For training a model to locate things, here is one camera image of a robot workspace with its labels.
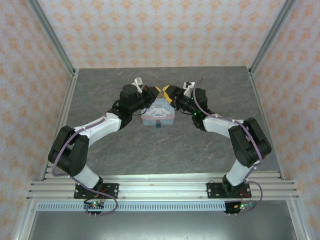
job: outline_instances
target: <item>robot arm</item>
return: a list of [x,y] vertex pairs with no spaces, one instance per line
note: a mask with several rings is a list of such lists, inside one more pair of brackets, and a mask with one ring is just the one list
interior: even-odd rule
[[[252,142],[237,122],[247,128],[262,158],[265,158],[271,152],[271,145],[255,119],[235,121],[210,111],[207,105],[206,91],[201,88],[192,90],[194,85],[194,82],[185,82],[183,88],[168,85],[163,88],[164,96],[171,106],[177,110],[182,109],[191,113],[193,124],[198,129],[230,138],[236,160],[231,170],[222,179],[222,186],[228,194],[234,191],[237,186],[244,184],[245,177],[251,172],[253,166],[259,163],[259,157]],[[193,91],[195,91],[195,97],[200,107],[212,116],[205,115],[197,107],[192,97]]]
[[104,136],[119,131],[132,120],[132,114],[139,109],[149,108],[159,94],[156,87],[144,86],[141,89],[141,78],[136,78],[132,84],[122,88],[119,100],[105,116],[83,126],[60,129],[48,155],[48,160],[54,163],[61,149],[70,137],[79,132],[63,151],[57,162],[57,167],[80,183],[98,192],[102,190],[103,180],[87,166],[88,148]]

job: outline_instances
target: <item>wall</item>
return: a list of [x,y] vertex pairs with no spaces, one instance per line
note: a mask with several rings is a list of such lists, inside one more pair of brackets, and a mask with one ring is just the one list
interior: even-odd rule
[[0,239],[11,240],[70,76],[26,0],[0,2],[0,39]]
[[299,0],[255,76],[286,178],[320,236],[320,2]]
[[251,66],[285,0],[40,0],[75,68]]

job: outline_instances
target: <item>cartoon character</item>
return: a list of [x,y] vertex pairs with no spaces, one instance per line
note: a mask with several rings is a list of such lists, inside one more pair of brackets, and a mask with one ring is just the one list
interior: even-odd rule
[[162,105],[156,104],[155,106],[152,106],[152,108],[145,114],[156,118],[164,118],[170,113],[171,112],[166,110]]

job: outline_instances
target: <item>black mounting plate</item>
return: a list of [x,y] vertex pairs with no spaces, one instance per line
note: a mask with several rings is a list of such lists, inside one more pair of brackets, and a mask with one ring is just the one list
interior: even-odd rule
[[[103,183],[102,189],[106,189],[104,193],[113,196],[115,199],[118,198],[119,184],[118,183]],[[85,189],[83,186],[76,184],[74,190],[74,199],[110,199],[110,197],[98,195],[95,197],[95,193]]]
[[240,192],[249,195],[251,198],[251,191],[247,191],[248,189],[250,189],[249,183],[243,183],[238,186],[234,186],[232,191],[227,194],[222,187],[222,182],[208,182],[206,184],[208,199],[240,199]]

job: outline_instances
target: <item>patterned wallpaper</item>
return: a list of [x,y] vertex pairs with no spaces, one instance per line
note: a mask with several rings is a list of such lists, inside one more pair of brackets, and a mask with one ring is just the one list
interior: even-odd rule
[[51,147],[69,74],[26,0],[0,2],[0,239],[12,240]]
[[320,236],[320,2],[299,0],[255,76],[286,178]]
[[248,66],[285,0],[39,0],[75,68]]

